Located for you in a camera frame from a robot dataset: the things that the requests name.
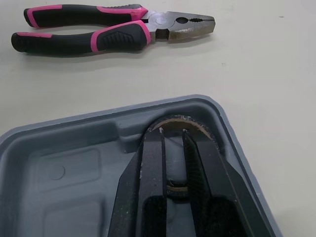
worn metal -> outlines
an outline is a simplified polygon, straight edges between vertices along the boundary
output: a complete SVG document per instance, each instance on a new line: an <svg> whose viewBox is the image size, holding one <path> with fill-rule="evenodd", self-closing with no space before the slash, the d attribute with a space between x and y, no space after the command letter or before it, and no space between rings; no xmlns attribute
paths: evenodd
<svg viewBox="0 0 316 237"><path fill-rule="evenodd" d="M168 11L147 12L142 18L148 27L152 41L156 39L182 40L212 33L215 20L212 16Z"/></svg>

plastic tray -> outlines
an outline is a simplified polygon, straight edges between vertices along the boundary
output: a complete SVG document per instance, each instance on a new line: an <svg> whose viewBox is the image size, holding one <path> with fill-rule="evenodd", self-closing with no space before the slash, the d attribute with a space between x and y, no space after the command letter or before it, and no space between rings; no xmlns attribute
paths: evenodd
<svg viewBox="0 0 316 237"><path fill-rule="evenodd" d="M15 128L0 137L0 236L107 236L119 178L156 119L187 115L216 136L220 152L243 177L271 236L281 233L223 109L193 95ZM168 212L190 206L168 204ZM190 218L173 223L167 236ZM193 236L186 231L183 236Z"/></svg>

black tool handle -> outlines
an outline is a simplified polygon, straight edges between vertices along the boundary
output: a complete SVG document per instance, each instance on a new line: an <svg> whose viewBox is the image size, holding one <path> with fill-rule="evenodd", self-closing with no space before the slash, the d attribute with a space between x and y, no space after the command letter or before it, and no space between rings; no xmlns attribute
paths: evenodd
<svg viewBox="0 0 316 237"><path fill-rule="evenodd" d="M147 12L139 4L115 7L66 4L27 8L24 17L35 28L84 24L113 26L140 20Z"/></svg>
<svg viewBox="0 0 316 237"><path fill-rule="evenodd" d="M102 50L141 50L151 38L145 23L133 21L80 35L14 33L11 41L19 52L67 55Z"/></svg>

pliers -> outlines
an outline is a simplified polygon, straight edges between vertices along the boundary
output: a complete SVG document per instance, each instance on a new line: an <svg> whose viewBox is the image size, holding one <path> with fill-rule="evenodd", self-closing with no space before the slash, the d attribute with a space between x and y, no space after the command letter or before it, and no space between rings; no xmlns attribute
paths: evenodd
<svg viewBox="0 0 316 237"><path fill-rule="evenodd" d="M196 14L148 11L139 4L103 7L51 5L24 10L31 27L105 25L107 28L79 35L17 32L13 47L19 52L84 54L103 50L141 50L156 39L180 40L213 32L214 18Z"/></svg>

white surface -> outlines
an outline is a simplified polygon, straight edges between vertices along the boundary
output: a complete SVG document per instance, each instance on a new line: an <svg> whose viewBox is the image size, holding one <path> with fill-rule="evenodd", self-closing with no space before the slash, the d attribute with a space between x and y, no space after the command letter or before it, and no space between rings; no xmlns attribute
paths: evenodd
<svg viewBox="0 0 316 237"><path fill-rule="evenodd" d="M211 15L216 27L209 37L157 42L139 54L49 58L16 52L11 34L32 31L23 10L60 3L139 3L156 11ZM283 235L315 236L315 12L314 0L2 0L0 133L71 115L204 94L226 111Z"/></svg>

